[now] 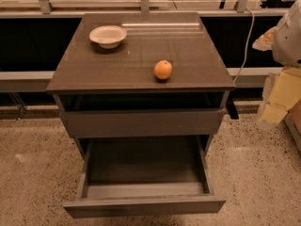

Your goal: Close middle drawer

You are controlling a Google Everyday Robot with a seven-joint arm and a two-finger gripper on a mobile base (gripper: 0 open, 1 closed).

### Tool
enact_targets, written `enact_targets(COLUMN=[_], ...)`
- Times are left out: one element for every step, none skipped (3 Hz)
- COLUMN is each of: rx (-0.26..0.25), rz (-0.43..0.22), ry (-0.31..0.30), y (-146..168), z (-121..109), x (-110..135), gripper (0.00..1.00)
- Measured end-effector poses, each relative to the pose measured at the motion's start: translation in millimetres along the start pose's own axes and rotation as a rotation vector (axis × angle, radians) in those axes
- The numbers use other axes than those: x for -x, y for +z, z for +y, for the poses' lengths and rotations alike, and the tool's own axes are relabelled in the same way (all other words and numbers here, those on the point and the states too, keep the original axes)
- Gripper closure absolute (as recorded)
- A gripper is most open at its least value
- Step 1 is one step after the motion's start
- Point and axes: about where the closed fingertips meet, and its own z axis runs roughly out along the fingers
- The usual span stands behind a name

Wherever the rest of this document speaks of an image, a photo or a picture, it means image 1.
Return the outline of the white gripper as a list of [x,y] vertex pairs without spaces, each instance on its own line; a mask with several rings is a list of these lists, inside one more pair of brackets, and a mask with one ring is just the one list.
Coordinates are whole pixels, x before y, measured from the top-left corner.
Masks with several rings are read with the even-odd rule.
[[[252,48],[259,51],[273,49],[274,26],[256,39]],[[266,105],[259,109],[259,122],[264,126],[278,126],[288,111],[301,99],[301,70],[285,67],[279,74],[270,74],[265,80],[262,97]]]

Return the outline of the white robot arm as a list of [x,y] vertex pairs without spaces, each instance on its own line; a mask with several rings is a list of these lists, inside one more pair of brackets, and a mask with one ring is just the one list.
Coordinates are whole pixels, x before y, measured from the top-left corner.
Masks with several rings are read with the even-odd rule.
[[276,26],[254,41],[252,47],[272,51],[283,69],[270,74],[263,86],[257,125],[276,127],[301,99],[301,0],[296,0]]

